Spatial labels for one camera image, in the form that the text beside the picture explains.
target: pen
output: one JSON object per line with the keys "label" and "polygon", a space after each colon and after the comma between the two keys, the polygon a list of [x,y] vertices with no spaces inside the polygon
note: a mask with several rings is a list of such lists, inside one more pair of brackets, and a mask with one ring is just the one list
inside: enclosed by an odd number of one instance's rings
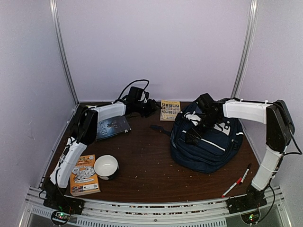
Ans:
{"label": "pen", "polygon": [[237,184],[240,184],[242,180],[242,177],[240,177],[237,182],[235,182],[226,192],[224,192],[223,195],[221,195],[221,197],[225,197],[227,193],[229,193],[231,191],[231,189],[233,189]]}
{"label": "pen", "polygon": [[242,177],[242,180],[241,180],[240,184],[242,184],[244,182],[244,179],[246,178],[250,168],[251,168],[251,163],[249,163],[249,165],[247,166],[246,172],[245,172],[244,176]]}

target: black cable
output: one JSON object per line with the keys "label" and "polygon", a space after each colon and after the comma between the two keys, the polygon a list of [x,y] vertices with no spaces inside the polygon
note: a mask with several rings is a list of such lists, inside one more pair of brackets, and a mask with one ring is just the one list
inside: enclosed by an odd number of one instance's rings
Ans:
{"label": "black cable", "polygon": [[123,95],[123,93],[125,92],[125,90],[131,86],[133,83],[136,83],[136,82],[141,82],[141,81],[145,81],[147,82],[147,84],[145,85],[145,87],[143,88],[143,90],[145,90],[147,88],[147,86],[150,84],[150,81],[148,79],[137,79],[137,80],[134,80],[133,82],[129,83],[121,92],[121,94],[119,95],[118,99],[116,99],[113,103],[116,103],[120,100],[121,96]]}
{"label": "black cable", "polygon": [[229,197],[229,198],[226,200],[226,203],[227,203],[231,198],[236,198],[236,197],[232,195],[231,197]]}
{"label": "black cable", "polygon": [[264,215],[263,218],[261,218],[261,220],[259,220],[259,221],[257,222],[257,224],[260,223],[261,221],[263,221],[264,218],[266,218],[266,216],[270,213],[271,209],[273,208],[273,206],[274,206],[274,204],[275,204],[275,200],[276,200],[275,191],[274,191],[274,189],[271,187],[271,185],[269,185],[269,187],[270,187],[270,189],[271,189],[271,191],[273,192],[273,195],[274,195],[273,203],[271,204],[271,206],[270,206],[269,210],[267,211],[266,215]]}
{"label": "black cable", "polygon": [[290,135],[291,135],[291,137],[292,137],[292,139],[293,139],[294,145],[295,145],[295,147],[298,149],[299,153],[297,153],[297,152],[290,152],[290,153],[286,153],[284,156],[286,156],[286,155],[302,155],[302,151],[301,151],[301,149],[299,148],[297,142],[295,141],[294,135],[293,135],[292,131],[289,130],[289,132],[290,132]]}
{"label": "black cable", "polygon": [[60,165],[61,165],[61,163],[59,163],[58,169],[56,170],[56,174],[55,174],[56,187],[57,187],[57,189],[58,189],[60,195],[64,198],[64,200],[66,201],[66,203],[67,203],[68,206],[70,207],[70,209],[74,211],[74,209],[72,208],[72,206],[70,205],[70,203],[67,201],[67,199],[65,198],[65,196],[62,194],[62,192],[61,192],[61,190],[60,190],[60,188],[59,188],[59,185],[58,185],[58,172],[59,172],[59,167],[60,167]]}
{"label": "black cable", "polygon": [[44,192],[45,190],[42,190],[40,193],[39,193],[39,198],[42,199],[42,200],[46,200],[46,198],[41,198],[41,194]]}

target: white backdrop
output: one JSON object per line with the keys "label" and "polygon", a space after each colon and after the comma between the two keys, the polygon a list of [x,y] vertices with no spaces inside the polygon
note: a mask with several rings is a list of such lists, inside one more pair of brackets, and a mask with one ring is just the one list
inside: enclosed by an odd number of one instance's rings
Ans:
{"label": "white backdrop", "polygon": [[229,97],[250,0],[58,1],[80,101],[109,101],[135,79],[156,100]]}

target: black bracket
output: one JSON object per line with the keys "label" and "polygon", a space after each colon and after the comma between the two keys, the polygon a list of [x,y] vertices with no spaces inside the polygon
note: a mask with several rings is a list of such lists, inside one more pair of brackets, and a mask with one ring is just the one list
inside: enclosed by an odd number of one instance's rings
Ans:
{"label": "black bracket", "polygon": [[256,203],[249,203],[247,195],[235,197],[227,200],[227,208],[230,214],[245,212],[247,210],[257,209],[258,206],[265,206],[267,201],[264,197],[258,199]]}
{"label": "black bracket", "polygon": [[84,200],[62,196],[66,189],[61,189],[59,191],[58,187],[53,184],[50,177],[45,178],[42,190],[45,190],[46,192],[46,198],[43,202],[45,207],[60,210],[67,214],[82,214]]}
{"label": "black bracket", "polygon": [[266,108],[266,144],[282,154],[294,134],[294,123],[283,100],[277,100],[274,105]]}

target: navy blue backpack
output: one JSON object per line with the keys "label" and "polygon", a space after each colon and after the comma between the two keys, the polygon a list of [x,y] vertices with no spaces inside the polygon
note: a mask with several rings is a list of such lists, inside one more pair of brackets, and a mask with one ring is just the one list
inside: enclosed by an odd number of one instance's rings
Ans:
{"label": "navy blue backpack", "polygon": [[195,102],[178,113],[170,134],[171,157],[194,171],[213,173],[238,153],[243,142],[243,129],[238,119],[223,118],[223,123],[204,133],[195,145],[187,144],[186,133],[194,124],[184,115],[194,111],[201,113]]}

